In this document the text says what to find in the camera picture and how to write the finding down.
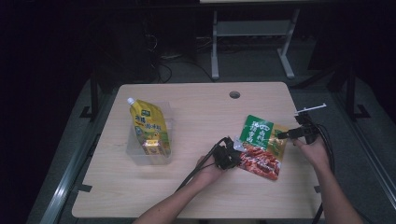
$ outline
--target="wooden table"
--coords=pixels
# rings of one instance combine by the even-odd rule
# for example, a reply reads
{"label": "wooden table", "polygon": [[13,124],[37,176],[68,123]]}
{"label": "wooden table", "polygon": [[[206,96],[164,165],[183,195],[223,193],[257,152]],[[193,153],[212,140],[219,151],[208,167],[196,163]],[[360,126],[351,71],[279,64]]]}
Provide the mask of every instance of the wooden table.
{"label": "wooden table", "polygon": [[[240,98],[229,93],[238,91]],[[137,166],[127,155],[132,125],[127,98],[170,103],[173,160]],[[75,217],[139,217],[172,194],[196,161],[222,137],[242,131],[247,115],[298,126],[289,90],[281,82],[124,85],[120,88],[83,181]],[[279,179],[229,170],[192,200],[180,218],[311,218],[320,205],[311,165],[288,142]]]}

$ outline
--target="food packet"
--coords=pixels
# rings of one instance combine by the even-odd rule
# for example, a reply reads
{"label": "food packet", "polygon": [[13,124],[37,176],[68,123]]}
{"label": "food packet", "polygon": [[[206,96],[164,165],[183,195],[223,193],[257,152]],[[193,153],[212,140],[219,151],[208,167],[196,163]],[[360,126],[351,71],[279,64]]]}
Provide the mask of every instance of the food packet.
{"label": "food packet", "polygon": [[240,136],[244,152],[241,153],[240,168],[255,175],[277,180],[287,139],[278,139],[277,134],[289,128],[247,116]]}
{"label": "food packet", "polygon": [[151,103],[128,99],[130,113],[134,121],[137,141],[147,155],[169,157],[171,149],[165,119],[161,109]]}

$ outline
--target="black cable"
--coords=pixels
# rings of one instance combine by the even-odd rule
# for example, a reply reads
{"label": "black cable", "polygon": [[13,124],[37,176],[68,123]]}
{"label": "black cable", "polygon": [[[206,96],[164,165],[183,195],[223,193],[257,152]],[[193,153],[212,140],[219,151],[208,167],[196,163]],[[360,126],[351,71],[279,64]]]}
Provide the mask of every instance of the black cable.
{"label": "black cable", "polygon": [[168,82],[168,81],[171,79],[172,75],[173,75],[172,69],[171,69],[170,67],[166,66],[166,65],[163,64],[163,63],[159,63],[158,65],[159,65],[159,66],[162,66],[162,67],[164,67],[164,68],[166,68],[166,69],[168,69],[168,71],[169,71],[169,76],[168,76],[168,78],[167,78],[166,80],[163,80],[163,77],[161,76],[160,71],[158,71],[158,79],[159,79],[158,81],[159,81],[159,82],[161,81],[161,83],[166,83],[166,82]]}
{"label": "black cable", "polygon": [[199,170],[202,171],[202,170],[204,170],[206,167],[211,166],[211,165],[214,165],[214,164],[215,164],[215,163],[213,162],[213,163],[208,164],[208,165],[206,165],[206,166],[204,166],[204,167],[201,167]]}
{"label": "black cable", "polygon": [[[309,122],[314,125],[315,127],[317,127],[320,136],[323,139],[323,142],[325,144],[326,147],[326,152],[327,152],[327,156],[329,158],[329,163],[330,163],[330,169],[332,171],[332,174],[335,175],[335,159],[334,159],[334,154],[332,152],[332,144],[330,141],[330,136],[329,133],[326,130],[326,127],[324,127],[321,124],[316,124],[314,123],[311,119],[309,119]],[[369,223],[374,223],[370,218],[368,218],[366,215],[364,215],[361,211],[359,211],[356,207],[354,207],[354,209],[356,210],[356,212],[361,215],[362,217],[364,217],[364,219],[366,219],[367,222]],[[318,208],[318,211],[314,217],[314,219],[312,220],[313,224],[316,224],[319,222],[321,214],[323,212],[323,204],[320,204],[320,207]]]}
{"label": "black cable", "polygon": [[[202,39],[209,39],[209,41],[204,42],[204,44],[199,43]],[[208,49],[213,47],[213,40],[212,37],[203,37],[201,39],[197,39],[196,44],[199,44],[199,46],[196,48],[197,52],[202,52],[203,49]]]}
{"label": "black cable", "polygon": [[192,172],[184,179],[184,181],[180,184],[180,186],[177,188],[176,191],[182,189],[184,186],[186,186],[187,183],[189,183],[189,181],[192,179],[193,176],[195,176],[199,171],[201,171],[202,169],[204,169],[205,167],[202,167],[204,165],[204,163],[213,155],[213,151],[215,150],[215,148],[224,140],[225,138],[222,138],[221,140],[219,140],[211,149],[210,151],[204,156],[204,158],[195,166],[195,168],[192,170]]}
{"label": "black cable", "polygon": [[217,81],[217,79],[213,79],[212,76],[210,76],[210,75],[206,72],[206,70],[205,70],[201,65],[199,65],[199,64],[197,64],[197,63],[189,62],[189,61],[183,61],[183,62],[168,62],[168,63],[190,63],[190,64],[193,64],[193,65],[199,67],[199,68],[210,78],[210,80],[211,80],[212,82],[216,82],[216,81]]}
{"label": "black cable", "polygon": [[221,42],[222,43],[218,43],[218,53],[235,54],[241,51],[241,46],[239,44],[236,44],[232,39],[224,38]]}

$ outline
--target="dark background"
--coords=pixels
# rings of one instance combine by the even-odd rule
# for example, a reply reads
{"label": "dark background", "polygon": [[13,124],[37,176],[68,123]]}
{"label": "dark background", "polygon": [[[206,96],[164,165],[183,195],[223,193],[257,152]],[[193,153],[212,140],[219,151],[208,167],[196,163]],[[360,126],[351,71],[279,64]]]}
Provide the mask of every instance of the dark background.
{"label": "dark background", "polygon": [[[162,12],[141,24],[136,22],[142,14],[136,12],[133,16],[76,12],[73,8],[79,5],[84,4],[68,0],[0,3],[0,220],[4,223],[27,220],[79,91],[93,71],[108,91],[122,83],[150,82],[155,71],[149,66],[157,59],[144,46],[148,28],[162,40],[163,50],[181,43],[193,46],[196,35],[211,29],[207,11],[179,11],[172,17]],[[309,9],[302,9],[294,37],[318,39],[312,68],[326,68],[345,55],[353,58],[359,77],[373,88],[378,102],[395,120],[393,5],[377,1],[324,11]],[[180,15],[190,16],[181,21]],[[122,29],[120,24],[133,28]],[[138,30],[129,33],[135,35],[138,46],[131,45],[133,50],[125,52],[122,38],[130,29]],[[186,30],[192,32],[182,35]],[[113,52],[111,56],[118,62],[136,63],[115,64],[101,48]],[[135,75],[127,77],[127,72]]]}

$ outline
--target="table hole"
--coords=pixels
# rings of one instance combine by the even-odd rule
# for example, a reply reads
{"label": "table hole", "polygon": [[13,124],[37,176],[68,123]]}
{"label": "table hole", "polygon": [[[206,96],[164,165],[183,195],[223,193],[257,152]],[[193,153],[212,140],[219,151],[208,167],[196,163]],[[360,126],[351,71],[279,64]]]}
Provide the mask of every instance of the table hole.
{"label": "table hole", "polygon": [[233,99],[238,99],[241,96],[241,93],[239,91],[230,91],[230,97]]}

